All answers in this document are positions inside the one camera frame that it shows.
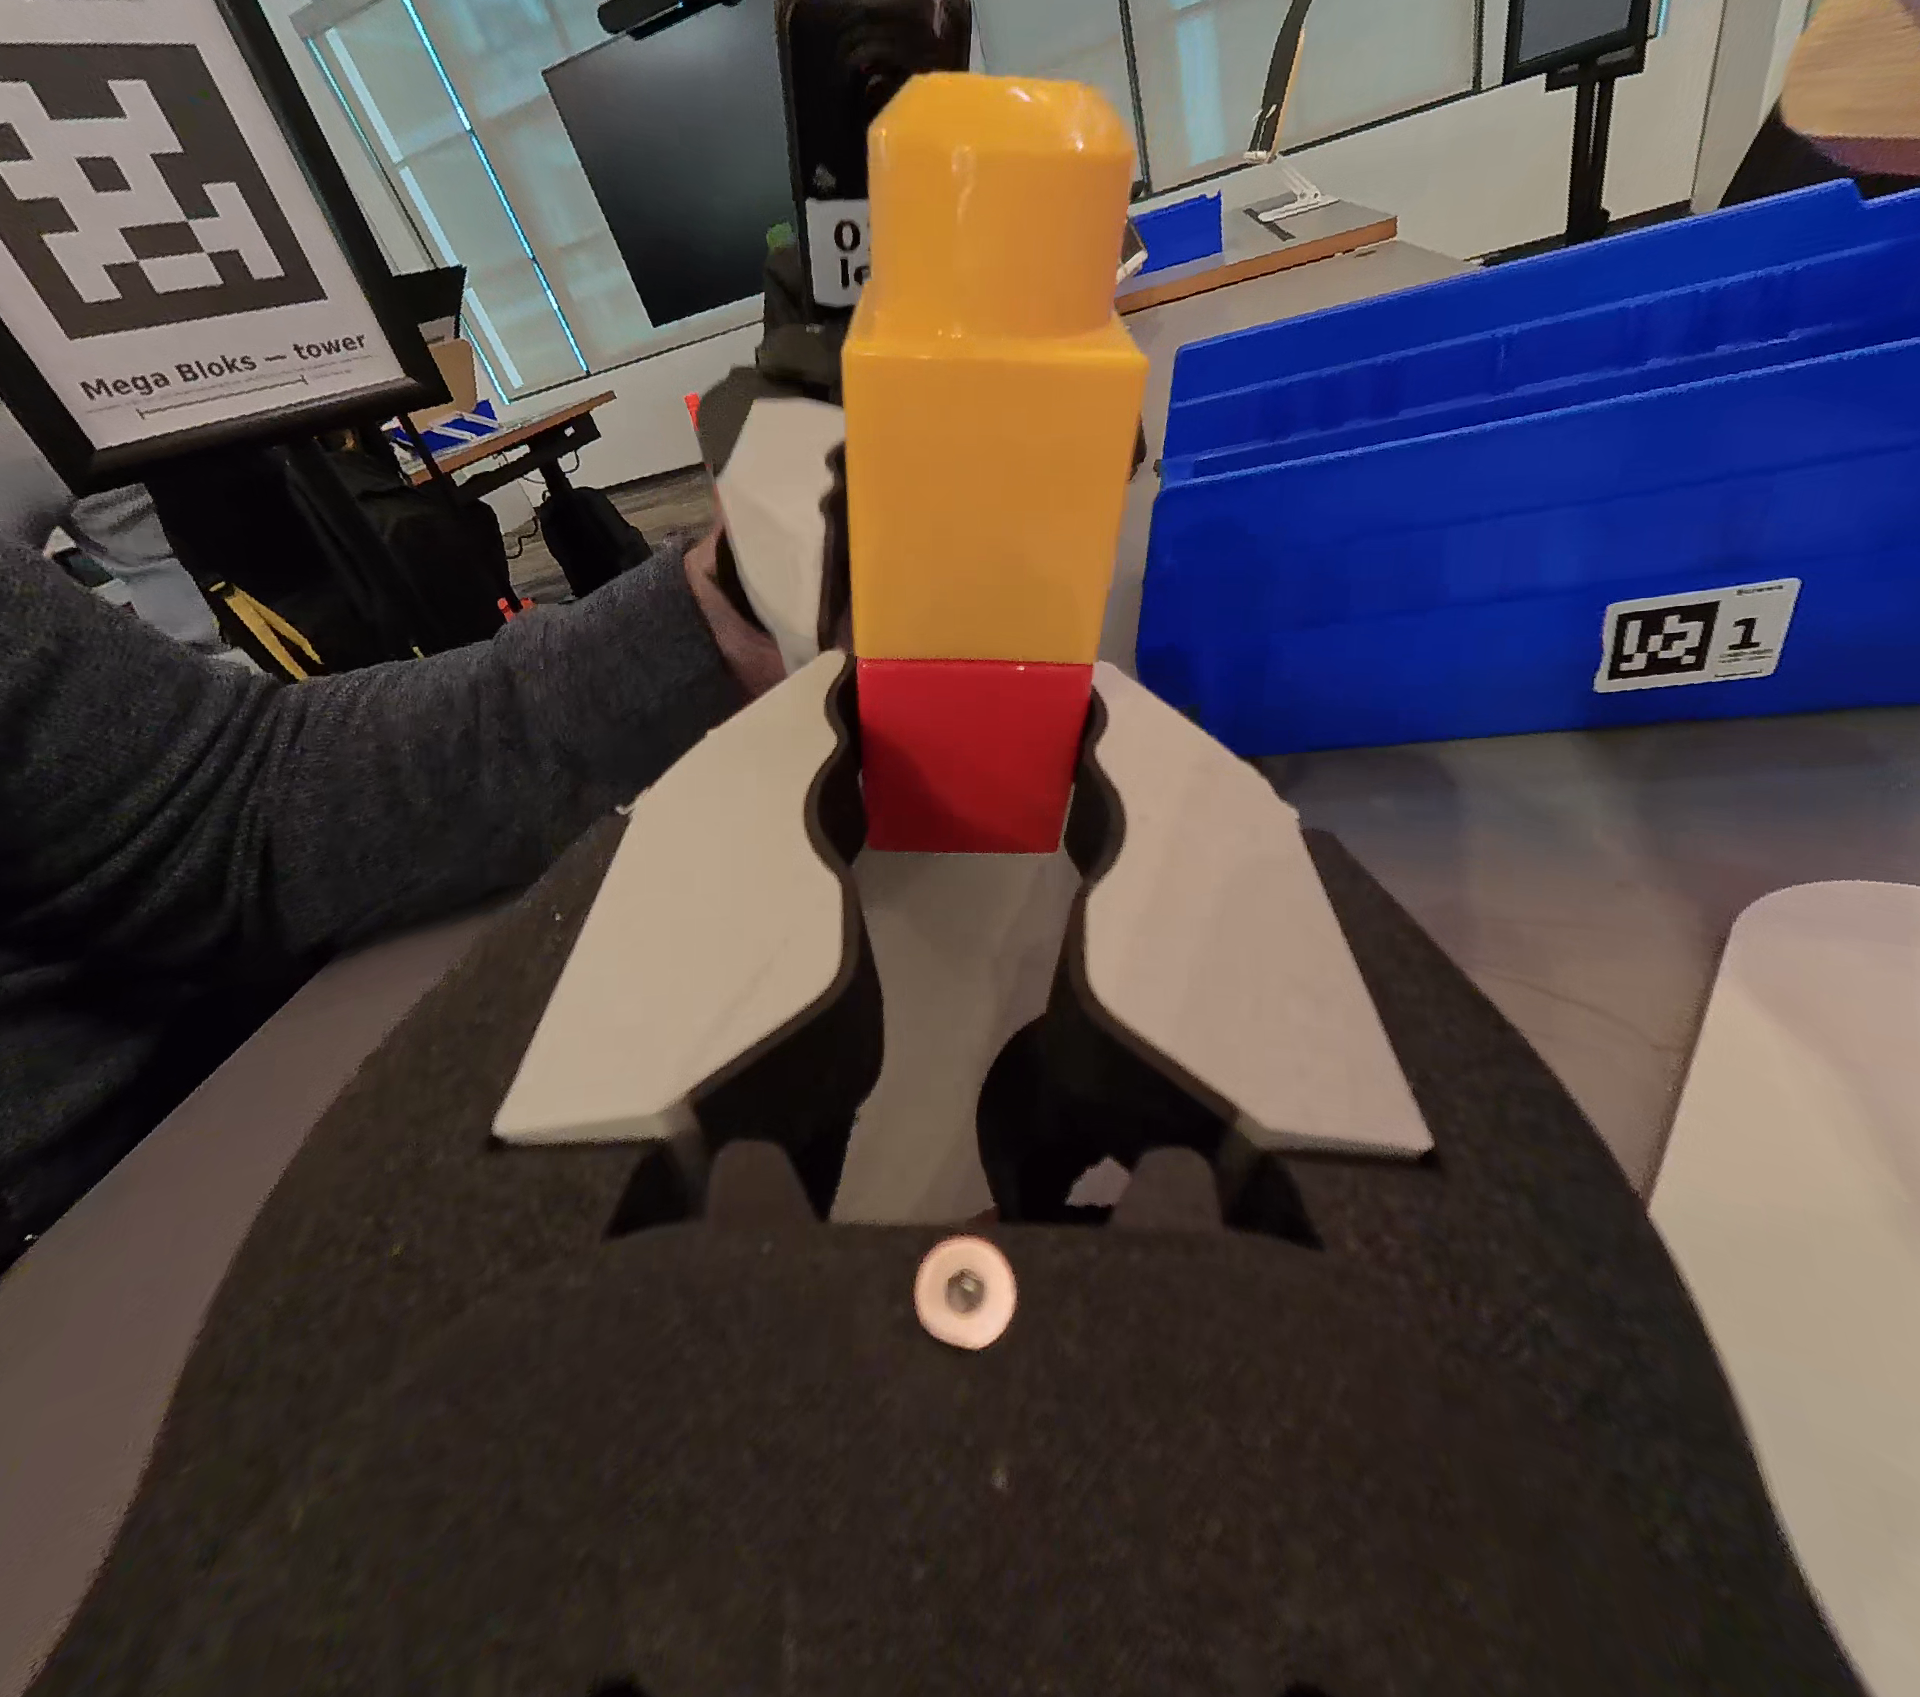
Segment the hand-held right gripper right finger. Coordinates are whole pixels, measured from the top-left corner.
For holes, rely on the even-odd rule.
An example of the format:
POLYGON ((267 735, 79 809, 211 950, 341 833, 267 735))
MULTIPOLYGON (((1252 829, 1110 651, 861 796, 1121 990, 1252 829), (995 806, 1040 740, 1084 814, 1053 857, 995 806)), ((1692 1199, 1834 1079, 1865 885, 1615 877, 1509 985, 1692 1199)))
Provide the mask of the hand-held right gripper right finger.
POLYGON ((1099 662, 1069 789, 1077 885, 1046 1009, 981 1083, 1010 1223, 1171 1153, 1225 1227, 1302 1227, 1291 1160, 1424 1162, 1433 1133, 1272 785, 1099 662))

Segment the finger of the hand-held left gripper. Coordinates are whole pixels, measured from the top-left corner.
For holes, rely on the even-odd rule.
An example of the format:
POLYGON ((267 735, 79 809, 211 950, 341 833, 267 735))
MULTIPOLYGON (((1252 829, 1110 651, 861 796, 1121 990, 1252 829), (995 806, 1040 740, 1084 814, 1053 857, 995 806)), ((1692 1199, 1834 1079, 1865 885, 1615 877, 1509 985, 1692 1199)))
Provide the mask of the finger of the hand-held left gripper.
POLYGON ((796 676, 835 651, 850 592, 846 412, 754 400, 715 474, 732 576, 796 676))

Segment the yellow toy block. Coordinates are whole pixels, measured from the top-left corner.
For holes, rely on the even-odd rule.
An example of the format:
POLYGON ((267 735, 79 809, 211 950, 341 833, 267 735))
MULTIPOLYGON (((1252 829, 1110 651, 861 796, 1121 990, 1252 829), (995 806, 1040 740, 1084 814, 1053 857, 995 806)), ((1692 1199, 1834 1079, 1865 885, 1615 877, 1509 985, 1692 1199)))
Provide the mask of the yellow toy block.
POLYGON ((1116 315, 1129 173, 1077 82, 922 74, 872 125, 843 349, 861 662, 1097 658, 1147 385, 1116 315))

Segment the red toy block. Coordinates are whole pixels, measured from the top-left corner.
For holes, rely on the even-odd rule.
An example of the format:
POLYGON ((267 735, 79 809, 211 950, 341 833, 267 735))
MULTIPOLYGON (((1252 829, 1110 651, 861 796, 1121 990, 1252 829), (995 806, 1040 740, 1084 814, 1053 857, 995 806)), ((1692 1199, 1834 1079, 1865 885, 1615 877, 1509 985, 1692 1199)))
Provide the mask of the red toy block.
POLYGON ((1058 847, 1092 663, 858 658, 868 844, 924 857, 1058 847))

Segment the blue plastic bin with tag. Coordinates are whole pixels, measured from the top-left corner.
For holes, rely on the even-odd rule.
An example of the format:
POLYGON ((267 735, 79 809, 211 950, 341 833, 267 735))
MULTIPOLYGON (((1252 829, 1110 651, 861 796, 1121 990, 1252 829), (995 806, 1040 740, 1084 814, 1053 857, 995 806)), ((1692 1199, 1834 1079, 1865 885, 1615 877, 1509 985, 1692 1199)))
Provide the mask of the blue plastic bin with tag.
POLYGON ((1188 343, 1135 676, 1246 758, 1917 703, 1917 192, 1188 343))

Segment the person's left forearm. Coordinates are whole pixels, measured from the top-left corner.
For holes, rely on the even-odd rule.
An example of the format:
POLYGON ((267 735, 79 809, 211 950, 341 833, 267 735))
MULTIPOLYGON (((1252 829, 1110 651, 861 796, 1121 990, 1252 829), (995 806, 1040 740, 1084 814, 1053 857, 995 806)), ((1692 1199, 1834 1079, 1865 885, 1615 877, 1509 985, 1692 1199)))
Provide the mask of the person's left forearm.
POLYGON ((316 968, 538 880, 747 704, 689 550, 283 682, 2 550, 2 1268, 316 968))

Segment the grey desk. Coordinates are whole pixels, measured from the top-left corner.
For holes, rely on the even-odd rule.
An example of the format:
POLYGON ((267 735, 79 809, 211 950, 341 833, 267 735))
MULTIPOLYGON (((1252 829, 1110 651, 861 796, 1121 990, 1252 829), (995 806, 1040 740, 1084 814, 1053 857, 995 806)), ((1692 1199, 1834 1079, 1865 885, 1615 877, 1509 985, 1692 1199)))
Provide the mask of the grey desk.
MULTIPOLYGON (((1534 1044, 1651 1192, 1722 944, 1817 880, 1917 880, 1917 711, 1275 758, 1268 773, 1534 1044)), ((2 1277, 2 1693, 110 1553, 211 1294, 381 1036, 507 899, 370 942, 2 1277)))

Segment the small wooden side desk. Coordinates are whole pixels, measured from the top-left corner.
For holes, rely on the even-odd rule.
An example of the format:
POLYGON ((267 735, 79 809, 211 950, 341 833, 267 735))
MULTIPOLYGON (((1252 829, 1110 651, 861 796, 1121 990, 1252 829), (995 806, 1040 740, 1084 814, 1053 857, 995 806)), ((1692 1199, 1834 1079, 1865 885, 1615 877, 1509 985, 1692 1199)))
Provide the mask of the small wooden side desk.
POLYGON ((404 418, 383 422, 381 434, 396 447, 398 466, 411 486, 466 481, 474 493, 484 493, 519 478, 540 478, 549 466, 562 470, 564 460, 599 443, 599 412, 611 400, 615 392, 596 392, 547 415, 507 419, 492 419, 479 412, 440 415, 422 422, 404 418))

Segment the wooden background desk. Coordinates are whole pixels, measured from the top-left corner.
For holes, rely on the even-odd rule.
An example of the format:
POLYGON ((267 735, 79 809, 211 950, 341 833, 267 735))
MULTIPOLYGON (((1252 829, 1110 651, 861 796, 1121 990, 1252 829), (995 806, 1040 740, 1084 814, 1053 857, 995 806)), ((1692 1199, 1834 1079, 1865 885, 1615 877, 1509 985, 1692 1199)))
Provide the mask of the wooden background desk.
POLYGON ((1400 216, 1352 201, 1262 222, 1246 208, 1223 211, 1220 251, 1180 267, 1140 270, 1116 289, 1116 315, 1132 319, 1193 296, 1272 277, 1284 270, 1361 253, 1394 241, 1400 216))

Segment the small black backpack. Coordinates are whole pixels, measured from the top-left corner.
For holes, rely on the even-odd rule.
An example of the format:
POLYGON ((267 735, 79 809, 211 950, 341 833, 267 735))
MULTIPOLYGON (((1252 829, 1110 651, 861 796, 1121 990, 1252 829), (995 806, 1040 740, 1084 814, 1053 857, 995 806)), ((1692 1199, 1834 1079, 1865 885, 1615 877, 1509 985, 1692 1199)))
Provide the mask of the small black backpack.
POLYGON ((654 556, 645 536, 619 517, 611 496, 600 489, 549 481, 536 521, 574 598, 592 595, 654 556))

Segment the large black monitor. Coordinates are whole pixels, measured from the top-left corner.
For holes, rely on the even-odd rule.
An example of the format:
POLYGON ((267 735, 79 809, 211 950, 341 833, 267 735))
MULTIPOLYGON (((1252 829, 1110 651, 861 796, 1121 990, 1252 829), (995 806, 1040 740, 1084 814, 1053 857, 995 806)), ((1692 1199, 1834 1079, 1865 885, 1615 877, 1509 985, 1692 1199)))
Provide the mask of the large black monitor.
POLYGON ((658 329, 761 295, 798 232, 773 0, 608 37, 542 81, 658 329))

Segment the small blue bin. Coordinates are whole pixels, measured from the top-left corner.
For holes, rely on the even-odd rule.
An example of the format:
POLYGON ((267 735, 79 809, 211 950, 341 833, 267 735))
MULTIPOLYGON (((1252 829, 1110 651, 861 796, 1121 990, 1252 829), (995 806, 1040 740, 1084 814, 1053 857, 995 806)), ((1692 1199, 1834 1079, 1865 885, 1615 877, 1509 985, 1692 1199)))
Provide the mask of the small blue bin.
POLYGON ((1129 216, 1128 236, 1128 251, 1129 258, 1138 258, 1138 273, 1213 260, 1225 245, 1220 195, 1210 189, 1138 211, 1129 216))

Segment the large black backpack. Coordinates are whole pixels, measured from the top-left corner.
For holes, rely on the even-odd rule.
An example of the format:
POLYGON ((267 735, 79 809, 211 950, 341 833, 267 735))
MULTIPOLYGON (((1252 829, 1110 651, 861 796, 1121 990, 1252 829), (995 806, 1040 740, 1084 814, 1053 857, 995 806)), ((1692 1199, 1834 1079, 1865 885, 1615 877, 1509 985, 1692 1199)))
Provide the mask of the large black backpack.
POLYGON ((521 603, 486 502, 409 486, 370 434, 215 447, 145 484, 206 603, 276 680, 486 644, 521 603))

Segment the curved black book stand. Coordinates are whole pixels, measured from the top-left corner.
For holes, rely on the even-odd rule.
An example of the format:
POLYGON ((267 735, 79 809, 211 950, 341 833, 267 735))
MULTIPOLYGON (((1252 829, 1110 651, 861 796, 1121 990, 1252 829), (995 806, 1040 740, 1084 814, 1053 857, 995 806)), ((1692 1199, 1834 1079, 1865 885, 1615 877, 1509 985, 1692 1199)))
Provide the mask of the curved black book stand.
POLYGON ((1312 5, 1313 0, 1290 0, 1286 5, 1262 82, 1262 101, 1252 127, 1252 141, 1241 159, 1241 166, 1247 171, 1260 168, 1279 175, 1280 192, 1272 201, 1246 207, 1246 214, 1264 226, 1284 222, 1328 204, 1319 188, 1300 173, 1280 148, 1284 114, 1298 77, 1312 5))

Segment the wooden book stand white base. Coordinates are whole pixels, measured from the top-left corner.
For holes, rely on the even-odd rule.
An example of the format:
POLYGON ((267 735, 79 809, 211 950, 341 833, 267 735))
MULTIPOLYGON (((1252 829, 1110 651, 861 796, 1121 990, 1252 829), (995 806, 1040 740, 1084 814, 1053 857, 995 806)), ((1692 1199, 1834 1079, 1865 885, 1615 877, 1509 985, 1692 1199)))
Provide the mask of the wooden book stand white base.
POLYGON ((1915 1695, 1915 876, 1742 911, 1651 1218, 1826 1628, 1867 1695, 1915 1695))

